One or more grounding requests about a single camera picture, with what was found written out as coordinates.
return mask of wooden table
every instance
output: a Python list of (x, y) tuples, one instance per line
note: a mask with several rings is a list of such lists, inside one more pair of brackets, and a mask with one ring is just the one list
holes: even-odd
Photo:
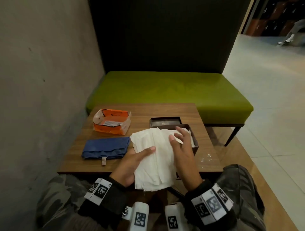
[(86, 141), (89, 139), (122, 137), (121, 135), (101, 133), (93, 130), (93, 116), (101, 108), (125, 110), (132, 113), (131, 125), (124, 135), (125, 137), (130, 136), (132, 133), (148, 129), (149, 120), (152, 117), (179, 116), (182, 123), (190, 125), (198, 141), (199, 149), (195, 155), (195, 159), (202, 177), (213, 179), (218, 177), (223, 171), (195, 104), (103, 104), (95, 107), (90, 113), (81, 133), (74, 141), (68, 154), (64, 157), (58, 170), (59, 174), (73, 174), (77, 177), (88, 174), (95, 176), (101, 173), (110, 174), (120, 162), (120, 159), (107, 160), (107, 164), (101, 166), (101, 160), (84, 160), (81, 157)]

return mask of metal screw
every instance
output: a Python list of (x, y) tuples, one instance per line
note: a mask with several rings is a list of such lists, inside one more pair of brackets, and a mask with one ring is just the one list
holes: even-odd
[(125, 211), (122, 212), (122, 216), (125, 217), (127, 214), (128, 214), (128, 208), (126, 207), (126, 208), (125, 208)]

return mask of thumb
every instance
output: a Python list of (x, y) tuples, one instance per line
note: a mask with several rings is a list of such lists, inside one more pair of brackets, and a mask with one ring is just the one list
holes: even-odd
[(143, 151), (137, 153), (136, 157), (138, 160), (143, 160), (146, 156), (153, 154), (156, 151), (155, 146), (151, 146), (149, 148), (144, 149)]
[(168, 139), (170, 140), (170, 145), (173, 148), (174, 154), (180, 152), (181, 151), (180, 143), (176, 140), (176, 138), (173, 135), (170, 135)]

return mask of orange tissue wrapper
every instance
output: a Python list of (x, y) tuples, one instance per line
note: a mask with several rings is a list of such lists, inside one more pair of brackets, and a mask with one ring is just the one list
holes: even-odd
[(94, 130), (125, 135), (131, 123), (131, 112), (101, 109), (93, 117)]

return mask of folded blue fabric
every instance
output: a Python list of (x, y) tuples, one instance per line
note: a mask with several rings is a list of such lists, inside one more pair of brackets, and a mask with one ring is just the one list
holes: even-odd
[(102, 157), (107, 157), (107, 160), (119, 159), (126, 154), (129, 142), (129, 137), (87, 140), (81, 157), (84, 159), (101, 159)]

